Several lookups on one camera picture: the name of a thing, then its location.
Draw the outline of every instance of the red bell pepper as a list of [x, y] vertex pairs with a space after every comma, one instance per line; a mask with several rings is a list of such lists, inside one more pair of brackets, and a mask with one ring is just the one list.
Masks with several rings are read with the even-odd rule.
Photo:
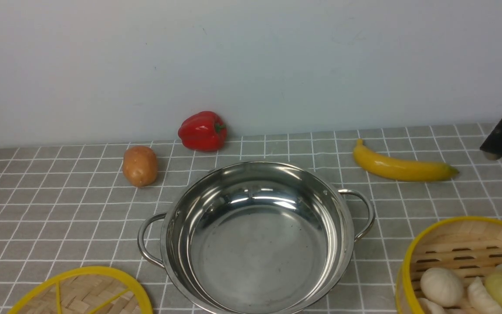
[[223, 147], [227, 129], [217, 114], [212, 111], [202, 111], [183, 121], [177, 135], [184, 147], [200, 151], [216, 151]]

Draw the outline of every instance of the pepper stem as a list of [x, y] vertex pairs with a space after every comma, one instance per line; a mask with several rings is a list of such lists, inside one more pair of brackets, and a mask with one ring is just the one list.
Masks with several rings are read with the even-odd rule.
[[225, 124], [215, 123], [214, 124], [214, 128], [216, 129], [217, 133], [220, 133], [221, 129], [225, 129], [226, 128], [226, 125]]

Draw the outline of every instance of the pot rim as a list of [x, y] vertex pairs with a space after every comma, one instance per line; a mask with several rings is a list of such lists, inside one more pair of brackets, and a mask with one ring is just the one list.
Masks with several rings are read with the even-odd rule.
[[[201, 179], [199, 179], [195, 183], [185, 187], [183, 189], [183, 191], [180, 193], [179, 197], [177, 197], [176, 200], [173, 201], [172, 206], [175, 207], [179, 203], [179, 201], [181, 201], [181, 198], [183, 198], [183, 195], [185, 195], [185, 193], [187, 193], [187, 191], [191, 187], [193, 187], [194, 185], [196, 185], [197, 183], [202, 181], [205, 177], [208, 177], [209, 175], [211, 175], [212, 173], [215, 173], [217, 171], [221, 171], [223, 169], [226, 169], [227, 167], [233, 167], [235, 165], [247, 164], [247, 163], [271, 163], [271, 164], [283, 165], [286, 167], [293, 167], [297, 170], [305, 171], [306, 173], [313, 175], [315, 178], [317, 178], [319, 181], [321, 181], [323, 183], [323, 185], [333, 195], [335, 195], [335, 199], [337, 199], [337, 201], [339, 203], [340, 210], [338, 211], [338, 215], [341, 218], [340, 219], [340, 221], [341, 221], [340, 228], [341, 228], [342, 234], [345, 235], [345, 238], [346, 238], [346, 241], [343, 241], [342, 238], [339, 239], [340, 249], [343, 252], [343, 258], [340, 259], [339, 261], [335, 261], [337, 266], [336, 266], [336, 270], [334, 272], [334, 275], [331, 278], [331, 280], [329, 280], [328, 282], [326, 282], [324, 284], [323, 288], [321, 288], [320, 290], [315, 292], [315, 294], [313, 294], [313, 295], [308, 294], [300, 302], [298, 302], [288, 308], [285, 308], [284, 310], [275, 312], [277, 314], [295, 314], [295, 313], [300, 312], [301, 310], [307, 308], [308, 306], [311, 306], [311, 304], [314, 304], [315, 302], [317, 302], [321, 298], [323, 298], [326, 294], [328, 294], [328, 292], [330, 290], [332, 290], [332, 288], [334, 288], [334, 286], [336, 286], [336, 284], [338, 283], [340, 278], [343, 276], [344, 272], [346, 271], [346, 269], [351, 261], [351, 256], [352, 256], [352, 252], [354, 250], [354, 242], [355, 242], [354, 241], [354, 235], [355, 235], [354, 223], [353, 223], [353, 220], [352, 220], [352, 217], [350, 214], [350, 209], [348, 209], [348, 206], [344, 202], [342, 195], [340, 195], [340, 193], [338, 192], [336, 187], [334, 187], [330, 183], [327, 183], [327, 181], [325, 179], [323, 179], [322, 177], [319, 177], [317, 174], [312, 173], [310, 171], [307, 171], [301, 167], [297, 167], [295, 165], [279, 163], [279, 162], [275, 162], [275, 161], [266, 161], [266, 160], [242, 161], [242, 162], [233, 163], [231, 165], [227, 165], [224, 167], [217, 167], [217, 168], [209, 171], [206, 175], [201, 177]], [[174, 214], [175, 213], [173, 210], [169, 210], [164, 218], [164, 221], [162, 224], [162, 230], [160, 232], [160, 252], [167, 252], [167, 248], [166, 248], [166, 245], [168, 243], [168, 241], [167, 241], [167, 226], [169, 225], [169, 223], [173, 219]], [[171, 267], [170, 258], [166, 253], [162, 255], [162, 262], [164, 264], [164, 268], [166, 270], [166, 273], [167, 273], [168, 277], [170, 278], [170, 280], [172, 281], [172, 283], [174, 284], [174, 286], [185, 296], [185, 298], [190, 300], [193, 304], [199, 306], [200, 308], [202, 308], [203, 310], [206, 310], [207, 312], [211, 312], [212, 314], [235, 314], [235, 313], [242, 314], [243, 313], [243, 312], [226, 311], [226, 310], [223, 310], [222, 308], [214, 306], [208, 302], [203, 302], [201, 299], [199, 299], [194, 294], [192, 294], [187, 288], [185, 288], [185, 286], [177, 278], [173, 268]]]

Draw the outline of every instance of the potato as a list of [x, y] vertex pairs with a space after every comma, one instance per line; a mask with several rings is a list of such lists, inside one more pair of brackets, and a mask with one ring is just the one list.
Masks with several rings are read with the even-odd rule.
[[156, 180], [158, 160], [149, 147], [135, 146], [123, 155], [123, 175], [135, 187], [144, 187]]

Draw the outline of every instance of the yellow plastic rim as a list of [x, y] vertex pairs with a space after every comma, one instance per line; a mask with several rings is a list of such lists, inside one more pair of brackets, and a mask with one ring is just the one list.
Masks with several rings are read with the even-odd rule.
[[497, 220], [493, 218], [487, 218], [487, 217], [477, 217], [477, 216], [466, 216], [466, 217], [455, 217], [455, 218], [449, 218], [445, 219], [443, 221], [437, 222], [432, 224], [430, 227], [428, 227], [426, 230], [422, 231], [413, 241], [410, 243], [410, 246], [408, 247], [408, 250], [406, 251], [406, 256], [404, 257], [404, 262], [402, 262], [402, 267], [400, 268], [400, 274], [399, 278], [397, 278], [397, 290], [395, 292], [395, 299], [396, 299], [396, 306], [397, 306], [397, 311], [402, 314], [402, 308], [400, 306], [400, 300], [399, 300], [399, 289], [404, 290], [404, 294], [406, 295], [406, 301], [408, 302], [408, 305], [412, 309], [413, 314], [424, 314], [424, 310], [422, 310], [422, 307], [420, 306], [420, 303], [418, 302], [416, 298], [416, 294], [414, 293], [414, 288], [412, 286], [412, 279], [410, 278], [410, 263], [412, 262], [412, 253], [414, 252], [414, 249], [416, 248], [416, 245], [420, 242], [420, 240], [429, 232], [433, 231], [434, 229], [446, 225], [448, 223], [453, 223], [457, 221], [464, 221], [464, 220], [476, 220], [476, 221], [486, 221], [486, 222], [491, 222], [491, 223], [496, 223], [498, 225], [502, 225], [502, 220]]
[[141, 309], [142, 314], [152, 314], [152, 305], [150, 303], [150, 299], [148, 298], [148, 294], [146, 294], [145, 289], [139, 284], [137, 280], [135, 280], [133, 277], [131, 277], [129, 274], [122, 272], [121, 270], [116, 270], [115, 268], [110, 268], [110, 267], [104, 267], [104, 266], [88, 266], [88, 267], [81, 267], [81, 268], [76, 268], [75, 270], [70, 270], [68, 272], [64, 272], [61, 274], [58, 274], [57, 276], [54, 276], [50, 278], [49, 280], [41, 283], [38, 285], [36, 288], [28, 292], [24, 297], [22, 297], [17, 304], [15, 304], [8, 312], [8, 314], [16, 314], [18, 311], [23, 308], [32, 298], [40, 294], [40, 292], [46, 290], [47, 288], [55, 285], [56, 286], [56, 294], [57, 294], [57, 303], [58, 303], [58, 314], [61, 313], [61, 304], [59, 304], [60, 300], [60, 286], [59, 282], [62, 280], [65, 280], [67, 278], [73, 277], [73, 276], [81, 276], [81, 275], [102, 275], [102, 276], [108, 276], [112, 277], [116, 280], [119, 280], [122, 282], [122, 284], [127, 286], [127, 289], [123, 290], [123, 292], [115, 295], [114, 297], [110, 298], [103, 304], [101, 304], [99, 307], [95, 308], [92, 310], [92, 312], [96, 312], [100, 310], [100, 308], [104, 307], [106, 304], [109, 304], [109, 302], [112, 302], [113, 300], [119, 298], [122, 294], [125, 292], [131, 291], [133, 292], [135, 298], [137, 298], [137, 301], [139, 303], [139, 308]]

